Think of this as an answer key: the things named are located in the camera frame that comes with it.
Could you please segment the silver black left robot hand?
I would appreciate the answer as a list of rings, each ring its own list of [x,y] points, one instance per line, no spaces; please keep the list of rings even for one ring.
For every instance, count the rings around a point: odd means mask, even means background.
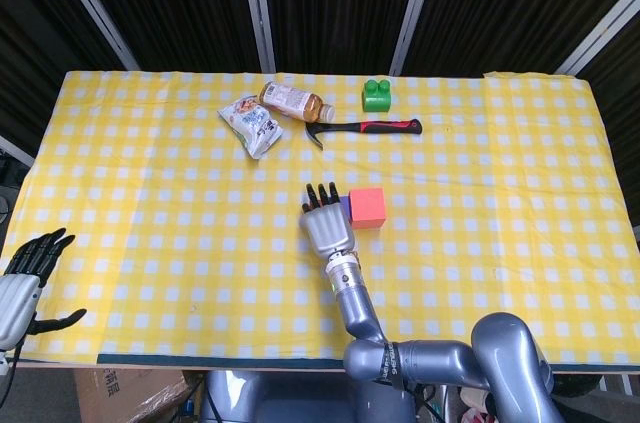
[[[23,244],[0,276],[0,352],[19,347],[26,335],[58,331],[87,313],[78,309],[61,319],[37,320],[37,306],[62,252],[74,241],[65,228]]]

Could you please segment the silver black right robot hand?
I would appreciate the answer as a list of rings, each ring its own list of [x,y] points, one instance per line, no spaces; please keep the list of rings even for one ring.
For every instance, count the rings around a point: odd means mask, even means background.
[[[334,254],[353,252],[355,236],[334,182],[305,187],[307,202],[302,204],[301,226],[314,253],[326,260]]]

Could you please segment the large red foam cube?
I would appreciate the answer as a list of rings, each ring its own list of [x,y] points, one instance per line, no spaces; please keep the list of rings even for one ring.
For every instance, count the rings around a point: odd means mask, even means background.
[[[380,187],[349,191],[351,225],[354,229],[379,229],[386,221],[386,205]]]

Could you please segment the white crinkled snack bag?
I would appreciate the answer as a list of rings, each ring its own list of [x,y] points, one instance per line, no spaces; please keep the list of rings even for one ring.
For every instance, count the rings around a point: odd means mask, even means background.
[[[246,96],[218,110],[218,115],[243,144],[248,155],[259,160],[279,140],[283,129],[256,95]]]

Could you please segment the amber tea plastic bottle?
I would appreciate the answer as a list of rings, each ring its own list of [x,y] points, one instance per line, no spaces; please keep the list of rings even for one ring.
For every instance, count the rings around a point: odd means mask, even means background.
[[[290,118],[308,123],[332,123],[335,108],[315,93],[269,82],[258,95],[259,102]]]

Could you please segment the green toy building brick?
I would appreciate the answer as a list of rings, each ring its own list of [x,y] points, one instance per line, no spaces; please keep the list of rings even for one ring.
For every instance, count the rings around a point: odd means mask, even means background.
[[[361,93],[364,112],[388,112],[391,107],[391,84],[387,79],[367,80]]]

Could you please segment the brown cardboard box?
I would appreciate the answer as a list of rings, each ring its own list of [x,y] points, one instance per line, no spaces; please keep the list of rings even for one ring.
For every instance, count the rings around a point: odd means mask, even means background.
[[[166,423],[195,379],[180,370],[73,371],[82,423]]]

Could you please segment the yellow white checkered tablecloth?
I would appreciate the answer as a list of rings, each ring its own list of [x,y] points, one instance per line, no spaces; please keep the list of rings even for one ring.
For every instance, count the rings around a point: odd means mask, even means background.
[[[12,210],[0,272],[65,228],[27,359],[339,359],[349,337],[300,226],[307,184],[379,188],[356,234],[386,336],[468,340],[506,311],[555,365],[640,366],[640,251],[588,84],[565,76],[395,78],[419,135],[328,134],[281,117],[252,159],[219,110],[259,74],[71,72]]]

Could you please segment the grey robot torso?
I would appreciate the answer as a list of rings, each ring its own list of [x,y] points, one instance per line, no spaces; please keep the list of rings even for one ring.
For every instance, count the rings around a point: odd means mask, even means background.
[[[415,399],[343,372],[213,370],[199,423],[416,423]]]

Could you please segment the white metal frame post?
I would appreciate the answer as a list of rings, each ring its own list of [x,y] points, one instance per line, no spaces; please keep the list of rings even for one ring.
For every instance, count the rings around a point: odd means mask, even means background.
[[[96,27],[128,71],[139,71],[140,66],[129,45],[120,33],[101,0],[80,0]]]
[[[403,71],[424,1],[425,0],[407,0],[404,17],[390,64],[390,76],[399,76]]]
[[[248,5],[261,71],[275,74],[277,69],[268,0],[248,0]]]
[[[640,0],[617,0],[559,65],[555,74],[576,76],[638,13]]]

